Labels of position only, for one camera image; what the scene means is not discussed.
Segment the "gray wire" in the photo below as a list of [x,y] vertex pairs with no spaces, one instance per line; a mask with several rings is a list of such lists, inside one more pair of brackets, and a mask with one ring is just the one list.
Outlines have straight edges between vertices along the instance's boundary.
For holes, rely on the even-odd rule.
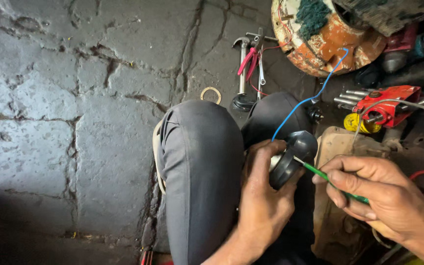
[[382,102],[388,102],[388,101],[392,101],[392,102],[399,102],[399,103],[403,103],[405,105],[409,105],[409,106],[415,106],[415,107],[419,107],[421,109],[424,109],[423,105],[417,104],[417,103],[413,103],[413,102],[408,102],[408,101],[404,101],[404,100],[400,100],[400,99],[382,99],[379,100],[378,102],[370,105],[369,107],[367,107],[360,115],[359,115],[359,123],[358,123],[358,128],[356,129],[356,133],[354,134],[354,138],[353,138],[353,142],[351,143],[351,147],[354,147],[354,143],[356,142],[356,138],[358,137],[358,133],[361,130],[361,125],[362,125],[362,117],[375,105],[382,103]]

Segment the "blue wire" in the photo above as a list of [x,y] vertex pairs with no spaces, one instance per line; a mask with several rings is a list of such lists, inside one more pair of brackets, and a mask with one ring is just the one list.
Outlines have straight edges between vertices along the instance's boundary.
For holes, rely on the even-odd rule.
[[309,98],[309,99],[305,99],[301,102],[299,102],[299,104],[297,104],[291,111],[291,113],[289,113],[289,115],[287,116],[287,118],[281,123],[281,125],[278,127],[278,129],[276,130],[276,132],[274,133],[271,142],[274,142],[274,138],[276,137],[276,135],[278,134],[279,130],[282,128],[282,126],[284,126],[284,124],[286,123],[286,121],[292,116],[292,114],[295,112],[295,110],[302,105],[304,102],[307,102],[309,100],[318,98],[320,96],[320,94],[322,93],[323,89],[325,89],[325,87],[327,86],[327,82],[328,79],[330,79],[330,76],[333,74],[334,70],[338,68],[338,66],[340,66],[341,61],[343,61],[343,59],[346,57],[346,55],[348,55],[348,49],[347,48],[343,48],[343,50],[346,51],[346,54],[343,56],[343,58],[340,59],[340,61],[336,64],[336,66],[333,68],[333,70],[331,70],[330,74],[328,75],[327,79],[325,80],[325,83],[323,83],[323,87],[320,90],[320,92],[318,92],[318,94],[315,97]]

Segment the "gray trousers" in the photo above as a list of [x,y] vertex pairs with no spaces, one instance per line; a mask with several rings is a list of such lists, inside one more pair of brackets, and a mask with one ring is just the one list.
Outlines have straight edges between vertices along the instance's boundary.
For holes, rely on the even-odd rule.
[[[240,130],[227,109],[191,100],[172,107],[161,126],[158,168],[166,181],[166,224],[175,265],[198,265],[212,255],[237,223],[244,151],[270,139],[298,101],[275,93],[258,101]],[[302,108],[277,139],[312,132]],[[298,182],[295,213],[257,264],[313,264],[312,174]]]

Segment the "screwdriver tip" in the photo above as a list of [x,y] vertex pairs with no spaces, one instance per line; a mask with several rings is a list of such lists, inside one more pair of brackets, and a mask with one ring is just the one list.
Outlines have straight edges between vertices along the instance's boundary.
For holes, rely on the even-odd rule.
[[302,160],[298,159],[296,156],[294,156],[294,159],[295,159],[297,162],[302,163],[302,165],[303,165],[303,164],[305,164],[305,162],[303,162]]

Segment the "hand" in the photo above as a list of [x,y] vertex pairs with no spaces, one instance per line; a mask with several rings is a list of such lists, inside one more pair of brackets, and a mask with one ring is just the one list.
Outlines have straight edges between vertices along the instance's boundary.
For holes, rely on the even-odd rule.
[[238,225],[227,242],[203,264],[251,264],[279,237],[294,213],[294,192],[302,168],[278,191],[269,185],[271,157],[284,151],[286,142],[263,141],[248,150]]
[[[424,259],[424,196],[395,164],[385,159],[337,156],[321,171],[339,190],[369,199],[370,206],[347,199],[327,184],[327,194],[339,208]],[[315,184],[326,182],[317,175],[312,180]]]

